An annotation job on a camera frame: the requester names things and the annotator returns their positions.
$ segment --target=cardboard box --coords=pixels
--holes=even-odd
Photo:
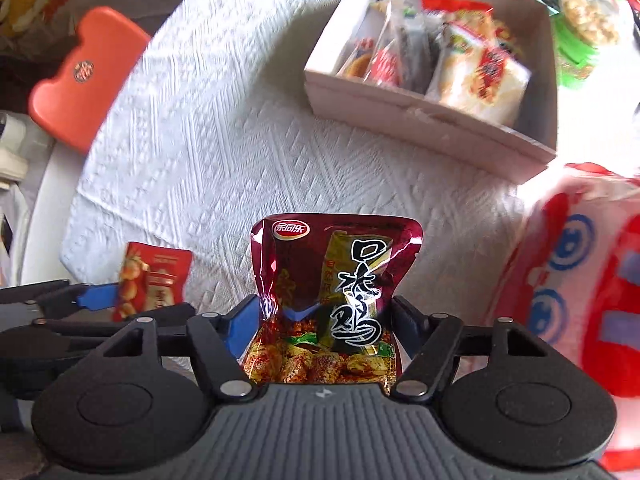
[[[494,16],[518,38],[524,65],[532,73],[511,129],[413,92],[337,77],[354,38],[377,37],[382,28],[382,17],[375,23],[372,12],[367,14],[371,1],[342,0],[306,63],[306,94],[316,115],[446,153],[517,184],[543,171],[556,157],[558,90],[545,6],[535,0],[479,0],[491,4]]]

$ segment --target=white tablecloth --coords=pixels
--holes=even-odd
[[[224,312],[255,291],[248,234],[266,215],[415,218],[399,292],[479,321],[514,234],[510,184],[425,149],[314,117],[303,66],[340,0],[185,0],[153,38],[88,157],[63,242],[84,282],[126,243],[194,253],[186,299]]]

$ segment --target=snack bag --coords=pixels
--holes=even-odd
[[[182,303],[190,267],[191,251],[130,242],[120,270],[113,320]]]
[[[524,57],[522,53],[522,49],[520,48],[520,44],[514,35],[511,33],[511,30],[504,22],[500,20],[494,20],[495,25],[495,39],[497,41],[498,46],[507,51],[510,56],[512,56],[517,61],[522,61]]]
[[[392,7],[387,6],[385,24],[382,27],[373,57],[364,81],[377,86],[398,88],[401,83],[400,44],[392,25]]]
[[[495,43],[494,8],[473,0],[422,0],[427,14],[442,15],[445,23],[452,23],[484,40]]]
[[[571,165],[527,221],[487,321],[498,316],[613,396],[618,423],[602,464],[640,468],[640,180]]]
[[[513,126],[530,72],[501,48],[449,24],[426,97],[485,121]]]
[[[244,358],[258,384],[378,382],[400,361],[386,305],[422,244],[415,220],[281,214],[252,229],[261,324]]]
[[[389,15],[388,27],[398,53],[398,86],[424,95],[436,61],[431,56],[426,17],[407,0],[377,0],[370,5]]]
[[[373,39],[364,38],[358,40],[351,55],[347,58],[342,68],[338,70],[339,76],[363,78],[373,54]]]

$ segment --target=green plastic item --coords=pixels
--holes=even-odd
[[[558,84],[578,89],[593,72],[600,53],[571,32],[562,14],[552,16],[551,20],[556,40]]]

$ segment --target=orange chair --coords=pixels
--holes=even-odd
[[[87,153],[151,38],[109,7],[86,13],[77,35],[79,44],[66,56],[58,74],[34,86],[29,115],[53,137]]]

